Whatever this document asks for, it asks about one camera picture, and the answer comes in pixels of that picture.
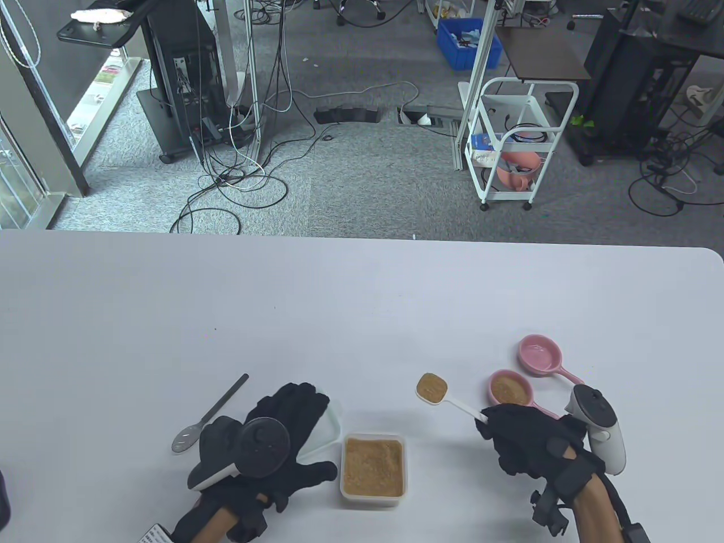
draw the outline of computer case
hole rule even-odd
[[[584,64],[593,77],[581,85],[576,109],[608,148],[635,151],[656,133],[698,55],[620,26],[606,11]]]
[[[166,87],[182,138],[198,153],[202,139],[217,140],[215,127],[229,122],[216,39],[193,0],[163,0],[148,25],[162,72],[157,83]]]

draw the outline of glass window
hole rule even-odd
[[[18,156],[0,115],[0,230],[23,228],[42,199],[43,191]]]
[[[127,57],[122,49],[113,49],[101,71],[98,72],[73,113],[68,117],[68,128],[73,137],[71,146],[80,141],[88,125],[101,108],[103,100],[108,96],[116,76],[121,72],[126,61]]]

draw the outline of white vr controller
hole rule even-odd
[[[616,413],[603,394],[585,384],[577,384],[565,410],[588,426],[591,451],[604,461],[606,473],[621,473],[626,467],[626,448]]]

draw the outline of blue plastic bin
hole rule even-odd
[[[463,32],[482,30],[483,19],[441,19],[437,27],[437,46],[445,55],[453,70],[472,70],[475,64],[477,47],[458,47],[458,38]],[[502,44],[496,35],[490,46],[488,70],[494,70],[500,64]]]

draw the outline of white cart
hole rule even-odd
[[[487,93],[491,85],[512,82],[527,85],[527,94],[501,95]],[[573,91],[571,102],[559,125],[554,126],[550,124],[538,100],[533,96],[533,91],[537,85],[567,85]],[[468,88],[468,83],[462,82],[458,84],[463,105],[466,104],[468,100]],[[536,197],[538,189],[540,189],[540,185],[543,183],[550,159],[563,134],[563,129],[568,125],[568,119],[571,116],[573,106],[576,104],[577,99],[578,85],[571,81],[521,82],[516,77],[495,77],[483,85],[478,100],[473,104],[472,114],[468,116],[468,138],[463,148],[468,169],[470,170],[475,189],[480,197],[480,209],[482,211],[487,211],[489,208],[488,201],[493,200],[525,200],[523,209],[528,211],[531,208],[533,199]],[[535,125],[535,127],[515,127],[520,124],[530,124]],[[547,136],[547,139],[542,142],[515,141],[513,134],[520,132],[532,132],[536,135],[543,133]],[[486,164],[489,164],[490,167],[481,167],[478,162],[473,160],[473,134],[481,133],[489,136],[490,146],[493,148],[492,156],[486,160]],[[513,190],[505,187],[501,183],[495,182],[501,153],[516,151],[532,151],[539,154],[542,160],[540,170],[528,190]]]
[[[437,34],[437,27],[440,24],[440,16],[442,15],[442,10],[446,6],[450,6],[452,3],[458,3],[462,4],[463,7],[468,12],[468,17],[473,16],[473,10],[475,9],[475,0],[472,0],[470,4],[470,9],[465,5],[463,0],[457,0],[456,2],[452,2],[452,0],[437,0],[437,15],[433,13],[433,6],[435,5],[434,0],[421,0],[425,3],[425,11],[427,12],[427,16],[430,17],[430,22],[432,23],[432,26],[435,27],[435,33]]]

